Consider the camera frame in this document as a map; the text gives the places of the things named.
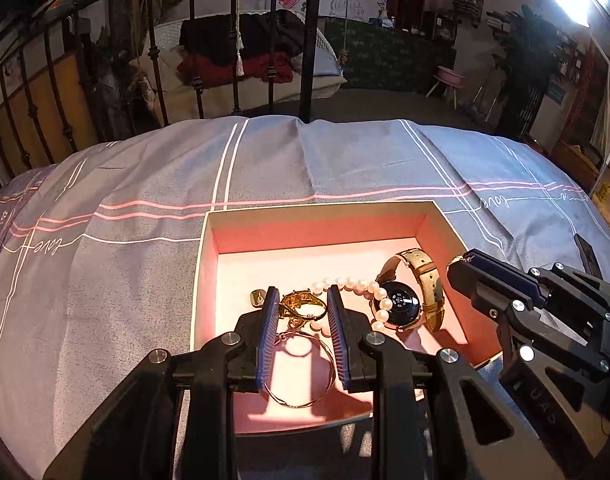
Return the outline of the tan leather strap watch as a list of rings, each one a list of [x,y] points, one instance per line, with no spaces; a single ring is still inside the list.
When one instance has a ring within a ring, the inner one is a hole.
[[[420,248],[398,252],[384,263],[375,279],[384,299],[372,299],[375,321],[389,330],[407,333],[424,326],[438,332],[445,318],[445,294],[439,270]]]

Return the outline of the thin gold bangle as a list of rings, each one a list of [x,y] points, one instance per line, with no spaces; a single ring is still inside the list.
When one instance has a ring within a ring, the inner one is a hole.
[[[334,357],[318,334],[285,330],[273,343],[276,361],[263,387],[273,402],[290,410],[320,403],[337,382]]]

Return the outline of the white hanging swing chair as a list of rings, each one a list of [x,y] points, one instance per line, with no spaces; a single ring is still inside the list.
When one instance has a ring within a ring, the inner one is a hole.
[[[180,0],[175,21],[147,18],[133,86],[162,124],[239,113],[271,114],[333,96],[345,78],[317,26],[318,0]],[[146,0],[153,6],[154,0]]]

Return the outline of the red cushion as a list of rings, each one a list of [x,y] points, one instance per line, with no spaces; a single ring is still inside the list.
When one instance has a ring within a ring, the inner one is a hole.
[[[269,81],[269,55],[262,54],[245,58],[242,61],[242,75],[239,79],[257,78],[261,81]],[[202,81],[202,86],[206,89],[232,84],[235,77],[237,65],[229,64],[219,66],[209,58],[200,54],[188,54],[183,58],[177,67],[176,72],[186,86],[196,80]],[[288,84],[293,80],[293,68],[291,58],[282,52],[273,56],[273,81],[276,84]]]

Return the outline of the open pink-lined gift box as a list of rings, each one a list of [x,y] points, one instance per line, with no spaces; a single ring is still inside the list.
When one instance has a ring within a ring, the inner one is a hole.
[[[190,347],[197,350],[233,330],[251,311],[254,289],[275,286],[287,294],[335,278],[374,280],[387,260],[412,247],[444,273],[469,245],[432,202],[213,211],[198,253]],[[343,424],[371,410],[370,393],[347,393],[340,385],[307,410],[283,408],[267,393],[233,397],[239,434]]]

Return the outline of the gold square pendant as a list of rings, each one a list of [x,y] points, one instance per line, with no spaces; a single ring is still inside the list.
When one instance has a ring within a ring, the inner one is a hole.
[[[266,292],[264,289],[254,289],[250,292],[250,303],[255,308],[263,307],[265,302]]]

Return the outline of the pink stool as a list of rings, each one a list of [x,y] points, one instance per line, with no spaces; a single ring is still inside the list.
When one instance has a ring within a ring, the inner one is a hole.
[[[454,110],[458,108],[458,91],[462,88],[464,83],[464,77],[459,73],[456,73],[450,68],[439,66],[437,67],[437,74],[435,75],[435,82],[431,89],[427,91],[425,95],[429,98],[440,84],[443,84],[448,91],[451,92],[451,102],[453,102]]]

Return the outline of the blue-grey plaid bed sheet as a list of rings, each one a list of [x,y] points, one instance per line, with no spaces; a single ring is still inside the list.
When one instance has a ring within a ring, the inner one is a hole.
[[[185,352],[206,214],[243,207],[431,200],[470,247],[610,282],[610,228],[524,144],[406,119],[186,120],[97,144],[0,191],[0,436],[40,477],[151,349]]]

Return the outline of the black smartphone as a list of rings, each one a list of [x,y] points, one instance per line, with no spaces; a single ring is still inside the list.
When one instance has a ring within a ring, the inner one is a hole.
[[[602,280],[602,272],[600,264],[593,247],[578,233],[574,235],[574,242],[578,248],[580,258],[582,259],[582,265],[584,266],[585,272]]]

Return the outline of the black iron bed frame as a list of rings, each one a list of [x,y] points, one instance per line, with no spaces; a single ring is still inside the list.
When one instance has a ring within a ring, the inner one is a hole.
[[[0,1],[0,188],[96,143],[166,126],[132,84],[147,18],[180,0]]]

